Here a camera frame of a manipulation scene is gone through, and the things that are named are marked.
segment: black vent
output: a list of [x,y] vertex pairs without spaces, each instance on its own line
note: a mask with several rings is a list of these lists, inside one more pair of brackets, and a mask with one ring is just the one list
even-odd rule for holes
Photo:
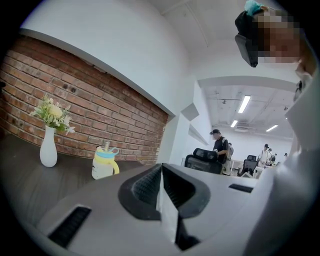
[[49,235],[49,239],[66,248],[77,233],[91,209],[86,207],[75,208],[70,215]]

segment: wooden table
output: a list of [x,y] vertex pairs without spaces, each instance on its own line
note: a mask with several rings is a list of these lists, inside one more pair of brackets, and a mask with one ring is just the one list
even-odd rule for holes
[[[39,153],[39,146],[14,135],[0,141],[1,186],[13,211],[33,226],[61,199],[95,182],[92,159],[58,153],[56,165],[48,168]],[[117,164],[120,172],[142,166],[138,161]]]

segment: white vase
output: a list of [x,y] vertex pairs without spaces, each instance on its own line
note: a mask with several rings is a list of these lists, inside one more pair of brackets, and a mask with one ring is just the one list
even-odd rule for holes
[[57,163],[55,130],[55,128],[45,126],[45,135],[40,148],[40,160],[45,167],[53,167]]

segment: ceiling light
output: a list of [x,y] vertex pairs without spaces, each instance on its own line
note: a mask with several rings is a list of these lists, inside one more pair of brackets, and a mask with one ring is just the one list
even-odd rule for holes
[[274,129],[274,128],[276,128],[276,127],[278,127],[278,125],[276,124],[276,125],[274,125],[274,126],[272,126],[271,128],[269,128],[268,130],[266,130],[266,132],[270,132],[272,129]]
[[243,102],[241,104],[241,107],[240,107],[238,113],[241,114],[245,111],[246,106],[248,105],[250,98],[251,98],[251,96],[249,96],[249,95],[244,96]]
[[231,128],[235,127],[237,123],[238,123],[238,120],[234,120],[233,123],[231,124]]

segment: brick wall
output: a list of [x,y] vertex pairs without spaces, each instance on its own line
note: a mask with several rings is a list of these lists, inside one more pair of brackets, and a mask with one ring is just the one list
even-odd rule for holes
[[21,36],[3,60],[0,126],[41,145],[44,123],[28,114],[45,94],[71,105],[75,133],[55,135],[59,152],[92,158],[97,145],[118,147],[116,160],[153,164],[168,115],[110,74],[42,41]]

